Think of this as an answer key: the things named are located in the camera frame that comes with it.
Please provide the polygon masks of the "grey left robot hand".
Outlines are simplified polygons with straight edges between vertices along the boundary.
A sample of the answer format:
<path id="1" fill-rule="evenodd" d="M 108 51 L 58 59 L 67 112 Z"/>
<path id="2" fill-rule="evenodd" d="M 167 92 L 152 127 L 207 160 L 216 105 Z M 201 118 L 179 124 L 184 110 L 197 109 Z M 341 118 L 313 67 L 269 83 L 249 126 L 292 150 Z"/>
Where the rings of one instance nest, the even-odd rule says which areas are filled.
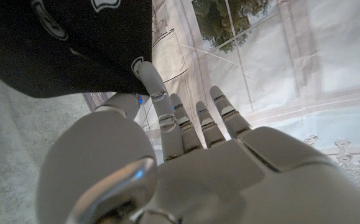
<path id="1" fill-rule="evenodd" d="M 159 119 L 164 162 L 135 122 L 139 99 L 115 94 L 45 157 L 41 223 L 360 223 L 360 191 L 330 158 L 281 131 L 253 129 L 214 86 L 230 140 L 202 102 L 204 140 L 148 61 L 133 70 Z"/>

